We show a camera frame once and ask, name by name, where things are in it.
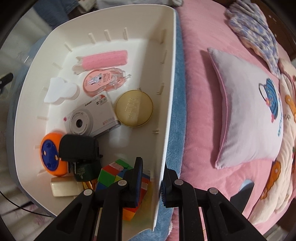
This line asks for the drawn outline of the colourful Rubik's cube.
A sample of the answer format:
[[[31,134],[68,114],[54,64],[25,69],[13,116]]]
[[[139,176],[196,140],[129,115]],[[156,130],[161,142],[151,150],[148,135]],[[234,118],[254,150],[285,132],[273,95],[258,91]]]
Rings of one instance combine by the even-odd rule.
[[[148,191],[150,183],[150,176],[142,172],[139,204],[137,207],[132,207],[130,188],[133,167],[121,159],[103,167],[100,171],[95,189],[96,191],[106,190],[113,184],[121,188],[118,197],[123,199],[123,204],[125,206],[123,208],[122,219],[126,221],[131,221],[135,216]]]

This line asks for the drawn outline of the black small box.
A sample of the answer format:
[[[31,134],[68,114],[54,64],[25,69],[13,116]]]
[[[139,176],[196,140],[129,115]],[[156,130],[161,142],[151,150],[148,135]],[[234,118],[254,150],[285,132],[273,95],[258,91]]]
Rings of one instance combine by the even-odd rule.
[[[103,155],[99,151],[96,138],[66,134],[59,144],[59,157],[67,162],[92,163],[99,161]]]

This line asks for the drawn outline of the black tablet on bed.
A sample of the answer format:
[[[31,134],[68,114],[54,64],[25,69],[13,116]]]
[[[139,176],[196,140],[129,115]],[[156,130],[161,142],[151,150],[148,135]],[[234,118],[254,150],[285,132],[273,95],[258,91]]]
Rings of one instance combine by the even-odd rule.
[[[230,202],[240,213],[243,213],[248,200],[250,199],[253,188],[254,182],[250,179],[247,179],[241,184],[238,193],[230,198]]]

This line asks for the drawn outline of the pink bed sheet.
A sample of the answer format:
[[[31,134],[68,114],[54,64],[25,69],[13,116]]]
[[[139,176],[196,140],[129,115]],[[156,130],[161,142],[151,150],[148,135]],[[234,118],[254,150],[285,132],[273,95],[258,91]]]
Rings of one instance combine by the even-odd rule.
[[[266,62],[247,49],[228,27],[225,8],[215,1],[185,1],[178,8],[186,68],[187,126],[181,178],[199,189],[217,188],[230,198],[244,180],[254,182],[245,217],[260,202],[269,179],[271,160],[253,160],[216,169],[222,129],[222,95],[219,79],[207,49],[222,50],[269,72]]]

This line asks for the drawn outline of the beige small box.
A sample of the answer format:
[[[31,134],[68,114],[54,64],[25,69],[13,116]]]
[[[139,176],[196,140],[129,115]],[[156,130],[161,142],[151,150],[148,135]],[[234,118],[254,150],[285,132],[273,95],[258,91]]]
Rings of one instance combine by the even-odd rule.
[[[78,196],[84,190],[73,176],[52,178],[50,185],[54,197]]]

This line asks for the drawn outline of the purple floral blanket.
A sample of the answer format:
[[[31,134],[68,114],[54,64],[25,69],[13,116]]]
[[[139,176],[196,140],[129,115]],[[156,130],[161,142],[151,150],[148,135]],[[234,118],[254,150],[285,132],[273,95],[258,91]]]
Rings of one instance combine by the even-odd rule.
[[[280,78],[278,43],[259,6],[251,1],[235,1],[225,11],[225,16],[243,45],[260,56],[269,71]]]

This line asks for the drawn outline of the white plastic hook piece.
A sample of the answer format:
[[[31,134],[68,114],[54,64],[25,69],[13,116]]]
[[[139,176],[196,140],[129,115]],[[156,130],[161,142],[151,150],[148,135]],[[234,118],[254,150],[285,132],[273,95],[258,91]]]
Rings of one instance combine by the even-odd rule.
[[[61,77],[50,79],[50,85],[44,98],[44,103],[59,105],[65,100],[75,100],[80,93],[79,86],[67,82]]]

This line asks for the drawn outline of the peach bear quilt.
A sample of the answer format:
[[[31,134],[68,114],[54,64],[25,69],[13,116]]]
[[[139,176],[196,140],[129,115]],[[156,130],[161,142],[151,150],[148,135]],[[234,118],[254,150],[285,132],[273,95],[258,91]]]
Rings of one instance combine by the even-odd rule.
[[[280,97],[283,104],[283,138],[266,186],[248,220],[266,222],[273,213],[283,211],[295,190],[295,67],[280,58]]]

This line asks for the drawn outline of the white plastic tray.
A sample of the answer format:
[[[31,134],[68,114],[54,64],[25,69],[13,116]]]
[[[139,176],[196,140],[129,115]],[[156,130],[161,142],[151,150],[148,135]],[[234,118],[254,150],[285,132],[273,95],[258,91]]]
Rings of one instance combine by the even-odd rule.
[[[122,238],[129,240],[157,223],[159,191],[166,162],[171,123],[176,62],[176,12],[169,6],[133,4],[79,16],[55,28],[41,45],[23,83],[14,127],[16,175],[23,191],[52,215],[58,215],[72,197],[54,197],[52,175],[41,162],[41,141],[53,131],[90,134],[115,121],[115,104],[130,90],[152,100],[147,123],[121,125],[98,138],[102,164],[118,159],[130,165],[136,157],[151,178],[143,204],[130,221],[123,222]],[[125,50],[121,70],[126,82],[116,90],[90,97],[84,90],[74,100],[44,101],[53,77],[82,88],[86,72],[75,74],[79,57]]]

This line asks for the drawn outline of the gold round tin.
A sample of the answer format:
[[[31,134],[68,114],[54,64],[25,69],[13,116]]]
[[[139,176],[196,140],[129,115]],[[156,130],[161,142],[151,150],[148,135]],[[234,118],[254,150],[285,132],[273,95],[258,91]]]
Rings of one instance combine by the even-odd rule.
[[[114,105],[118,120],[131,128],[145,125],[151,119],[153,110],[152,99],[141,90],[123,93]]]

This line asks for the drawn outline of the pink oval item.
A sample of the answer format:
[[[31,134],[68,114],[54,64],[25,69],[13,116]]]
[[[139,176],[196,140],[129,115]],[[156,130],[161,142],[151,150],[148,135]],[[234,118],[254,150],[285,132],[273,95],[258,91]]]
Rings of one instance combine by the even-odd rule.
[[[117,90],[130,77],[120,68],[95,69],[86,75],[82,87],[88,96],[94,97],[102,91]]]

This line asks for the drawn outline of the white boxed toy camera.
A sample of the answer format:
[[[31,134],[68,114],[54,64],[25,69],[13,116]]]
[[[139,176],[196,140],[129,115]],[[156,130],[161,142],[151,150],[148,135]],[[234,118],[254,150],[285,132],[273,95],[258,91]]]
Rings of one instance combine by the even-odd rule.
[[[66,133],[96,137],[121,125],[106,91],[67,114],[64,118]]]

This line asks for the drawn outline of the denim jacket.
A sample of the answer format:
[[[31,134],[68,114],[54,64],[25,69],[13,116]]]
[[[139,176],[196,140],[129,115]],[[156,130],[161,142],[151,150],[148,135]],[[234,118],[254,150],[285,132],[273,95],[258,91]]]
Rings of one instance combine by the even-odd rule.
[[[69,13],[78,7],[76,0],[39,0],[33,5],[37,14],[52,28],[69,21]]]

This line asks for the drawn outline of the pink printed pillow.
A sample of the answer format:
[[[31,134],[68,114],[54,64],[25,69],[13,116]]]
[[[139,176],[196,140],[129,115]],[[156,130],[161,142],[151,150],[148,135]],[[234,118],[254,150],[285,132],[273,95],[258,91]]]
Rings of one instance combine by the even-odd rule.
[[[278,87],[256,65],[208,48],[222,94],[222,131],[217,169],[253,160],[274,160],[283,137]]]

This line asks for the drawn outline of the orange round toy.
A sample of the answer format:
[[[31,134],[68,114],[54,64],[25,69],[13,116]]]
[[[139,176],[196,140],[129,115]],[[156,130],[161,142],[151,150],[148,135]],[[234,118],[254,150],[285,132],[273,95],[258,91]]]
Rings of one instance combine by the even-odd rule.
[[[40,144],[40,158],[45,170],[53,176],[61,177],[68,173],[68,164],[59,157],[61,132],[46,134]]]

